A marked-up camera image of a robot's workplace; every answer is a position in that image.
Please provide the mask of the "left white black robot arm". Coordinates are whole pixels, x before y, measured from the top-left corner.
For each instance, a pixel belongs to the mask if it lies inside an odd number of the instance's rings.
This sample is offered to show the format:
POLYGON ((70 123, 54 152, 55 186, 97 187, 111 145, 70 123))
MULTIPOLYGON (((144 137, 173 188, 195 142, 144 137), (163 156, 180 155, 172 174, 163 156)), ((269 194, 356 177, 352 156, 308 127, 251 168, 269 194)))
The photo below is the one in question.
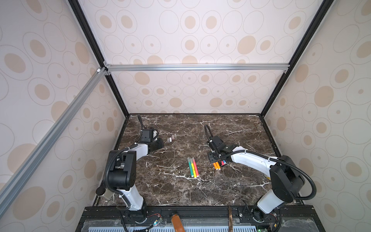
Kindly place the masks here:
POLYGON ((117 194, 128 210, 143 209, 145 200, 135 186, 136 162, 163 147, 164 143, 158 136, 158 131, 149 128, 141 130, 139 141, 133 145, 110 151, 102 176, 102 186, 96 189, 96 195, 110 200, 117 194))

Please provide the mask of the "yellow marker pen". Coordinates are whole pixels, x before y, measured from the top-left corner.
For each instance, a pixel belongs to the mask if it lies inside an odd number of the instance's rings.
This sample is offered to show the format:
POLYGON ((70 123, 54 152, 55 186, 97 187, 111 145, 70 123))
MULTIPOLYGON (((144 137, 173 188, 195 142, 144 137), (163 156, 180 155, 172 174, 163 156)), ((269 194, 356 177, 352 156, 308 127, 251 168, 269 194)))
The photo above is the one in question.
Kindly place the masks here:
POLYGON ((190 163, 190 165, 191 165, 192 176, 193 176, 194 178, 196 178, 196 177, 197 177, 197 175, 196 175, 196 170, 195 170, 195 167, 194 167, 194 164, 193 164, 193 161, 192 161, 191 158, 189 158, 189 163, 190 163))

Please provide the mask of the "red marker pen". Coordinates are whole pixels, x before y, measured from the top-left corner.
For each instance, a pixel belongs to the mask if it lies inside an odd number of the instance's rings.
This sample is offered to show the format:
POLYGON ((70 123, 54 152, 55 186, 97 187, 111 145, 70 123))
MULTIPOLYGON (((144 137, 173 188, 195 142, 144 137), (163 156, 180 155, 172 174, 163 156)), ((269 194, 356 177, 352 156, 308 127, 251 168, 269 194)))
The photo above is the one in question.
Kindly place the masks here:
POLYGON ((197 164, 196 164, 196 161, 195 161, 194 158, 192 158, 192 162, 193 162, 195 175, 196 175, 196 177, 199 177, 200 175, 199 175, 198 167, 197 167, 197 164))

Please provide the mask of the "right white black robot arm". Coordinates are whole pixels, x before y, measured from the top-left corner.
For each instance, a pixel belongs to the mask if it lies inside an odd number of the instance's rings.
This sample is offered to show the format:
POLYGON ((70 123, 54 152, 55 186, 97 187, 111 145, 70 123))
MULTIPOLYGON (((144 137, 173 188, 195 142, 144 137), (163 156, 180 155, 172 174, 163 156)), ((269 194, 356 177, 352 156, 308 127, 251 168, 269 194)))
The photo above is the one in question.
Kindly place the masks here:
POLYGON ((257 152, 225 143, 219 136, 208 137, 210 163, 229 161, 243 164, 262 172, 271 180, 271 190, 263 195, 250 210, 256 220, 274 209, 294 200, 311 200, 317 194, 314 181, 298 168, 288 156, 269 157, 257 152))

